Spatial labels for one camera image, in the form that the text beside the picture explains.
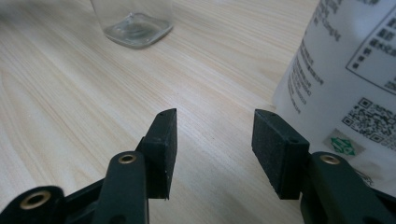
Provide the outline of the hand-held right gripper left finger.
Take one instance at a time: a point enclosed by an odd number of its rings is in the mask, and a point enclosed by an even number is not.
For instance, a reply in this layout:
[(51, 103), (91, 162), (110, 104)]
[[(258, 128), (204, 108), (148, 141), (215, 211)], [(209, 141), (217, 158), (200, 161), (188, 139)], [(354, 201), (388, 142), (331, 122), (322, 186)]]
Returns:
[(152, 121), (137, 151), (145, 157), (150, 199), (168, 199), (177, 158), (177, 110), (160, 112)]

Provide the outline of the clear jar with grey lid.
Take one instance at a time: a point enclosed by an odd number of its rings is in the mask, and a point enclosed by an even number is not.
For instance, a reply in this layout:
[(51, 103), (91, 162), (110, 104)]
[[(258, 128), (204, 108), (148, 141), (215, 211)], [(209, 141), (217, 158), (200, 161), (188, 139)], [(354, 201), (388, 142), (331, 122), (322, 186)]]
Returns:
[(104, 35), (132, 49), (146, 48), (173, 28), (173, 0), (90, 0)]

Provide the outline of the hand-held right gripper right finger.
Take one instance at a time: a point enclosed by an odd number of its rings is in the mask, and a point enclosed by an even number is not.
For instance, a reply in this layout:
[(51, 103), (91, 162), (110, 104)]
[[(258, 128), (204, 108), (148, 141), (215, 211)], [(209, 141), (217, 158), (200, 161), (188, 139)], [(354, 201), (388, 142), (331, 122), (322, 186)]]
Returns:
[(309, 143), (278, 114), (256, 109), (252, 151), (281, 200), (298, 200)]

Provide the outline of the white and blue plastic bag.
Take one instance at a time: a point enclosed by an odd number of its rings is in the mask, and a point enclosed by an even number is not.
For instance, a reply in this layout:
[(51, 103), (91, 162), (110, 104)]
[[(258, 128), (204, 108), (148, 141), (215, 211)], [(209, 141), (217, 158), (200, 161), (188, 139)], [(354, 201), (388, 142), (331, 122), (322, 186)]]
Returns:
[(311, 151), (396, 197), (396, 0), (319, 0), (273, 103)]

